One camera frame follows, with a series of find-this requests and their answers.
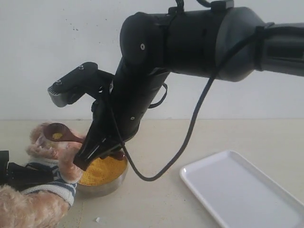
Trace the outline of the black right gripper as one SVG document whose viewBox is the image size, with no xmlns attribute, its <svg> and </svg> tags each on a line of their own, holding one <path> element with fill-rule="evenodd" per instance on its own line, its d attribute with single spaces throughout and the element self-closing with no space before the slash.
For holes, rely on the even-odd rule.
<svg viewBox="0 0 304 228">
<path fill-rule="evenodd" d="M 125 158 L 121 145 L 110 142 L 129 140 L 137 133 L 141 119 L 169 75 L 164 68 L 129 66 L 120 61 L 115 74 L 92 63 L 93 121 L 85 140 L 74 157 L 74 165 L 86 171 L 94 159 Z"/>
</svg>

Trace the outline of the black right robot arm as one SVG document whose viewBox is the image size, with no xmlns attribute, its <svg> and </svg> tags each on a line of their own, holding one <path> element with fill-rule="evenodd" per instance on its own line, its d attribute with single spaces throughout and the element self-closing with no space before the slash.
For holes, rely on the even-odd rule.
<svg viewBox="0 0 304 228">
<path fill-rule="evenodd" d="M 266 23 L 247 7 L 220 2 L 209 10 L 137 12 L 122 25 L 120 48 L 115 74 L 93 62 L 74 70 L 77 86 L 95 98 L 92 124 L 73 160 L 82 170 L 136 135 L 170 73 L 208 79 L 192 123 L 214 80 L 238 82 L 255 70 L 304 74 L 303 23 Z"/>
</svg>

